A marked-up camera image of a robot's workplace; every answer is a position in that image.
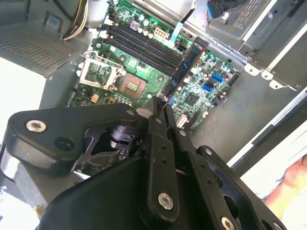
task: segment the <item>silver screw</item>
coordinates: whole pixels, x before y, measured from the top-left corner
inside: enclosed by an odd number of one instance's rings
[[[134,112],[132,110],[127,110],[127,114],[131,115],[131,116],[134,116]]]
[[[158,195],[158,201],[159,204],[166,210],[172,210],[174,207],[174,202],[167,193],[160,193]]]
[[[159,118],[155,119],[158,123],[162,124],[162,121]]]
[[[179,131],[179,133],[180,133],[181,135],[183,135],[184,137],[187,135],[186,132],[183,131],[183,130]]]
[[[221,223],[226,230],[235,230],[234,225],[227,217],[222,217]]]
[[[208,153],[209,155],[212,155],[212,152],[210,149],[206,149],[206,153]]]
[[[44,132],[47,128],[44,122],[38,121],[38,120],[28,121],[25,126],[27,127],[28,130],[35,132],[35,133]]]
[[[277,230],[283,230],[283,229],[279,226],[278,223],[273,222],[273,224],[274,224],[274,226],[275,226],[275,228],[276,228]]]

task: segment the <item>white cable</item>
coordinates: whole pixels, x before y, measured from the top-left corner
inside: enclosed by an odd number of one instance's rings
[[[85,5],[84,17],[83,17],[80,28],[75,33],[70,35],[69,37],[64,38],[63,39],[64,41],[74,38],[75,36],[77,36],[83,30],[83,28],[85,27],[86,21],[87,21],[87,15],[88,15],[88,2]]]

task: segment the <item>blue sata port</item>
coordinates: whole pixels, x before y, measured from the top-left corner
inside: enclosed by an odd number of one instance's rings
[[[210,87],[210,86],[208,86],[208,85],[203,85],[203,87],[202,87],[205,91],[207,91],[207,92],[212,92],[212,88]]]
[[[222,83],[224,81],[224,79],[220,75],[218,75],[216,73],[213,73],[211,78],[216,80],[216,81],[218,81],[219,83]]]

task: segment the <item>yellow wire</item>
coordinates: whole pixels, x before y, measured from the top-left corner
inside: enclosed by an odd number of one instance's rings
[[[77,18],[78,18],[80,9],[81,9],[81,5],[82,5],[82,0],[79,1],[79,7],[78,7],[77,14],[76,14],[76,18],[75,18],[75,20],[73,21],[73,24],[72,24],[72,25],[75,25],[75,23],[76,23],[76,21],[77,21]]]
[[[72,39],[73,37],[77,36],[83,30],[83,28],[85,27],[85,24],[86,24],[87,15],[88,15],[88,1],[87,1],[86,5],[85,5],[84,17],[83,17],[81,26],[79,27],[79,29],[77,29],[77,31],[75,33],[73,33],[72,35],[70,35],[67,38],[64,38],[63,39],[64,41]]]

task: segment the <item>motherboard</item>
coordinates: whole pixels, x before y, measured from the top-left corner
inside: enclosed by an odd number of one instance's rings
[[[172,105],[177,126],[191,134],[227,101],[239,71],[155,18],[120,0],[110,6],[94,49],[84,54],[70,106],[126,103],[143,108],[153,96]]]

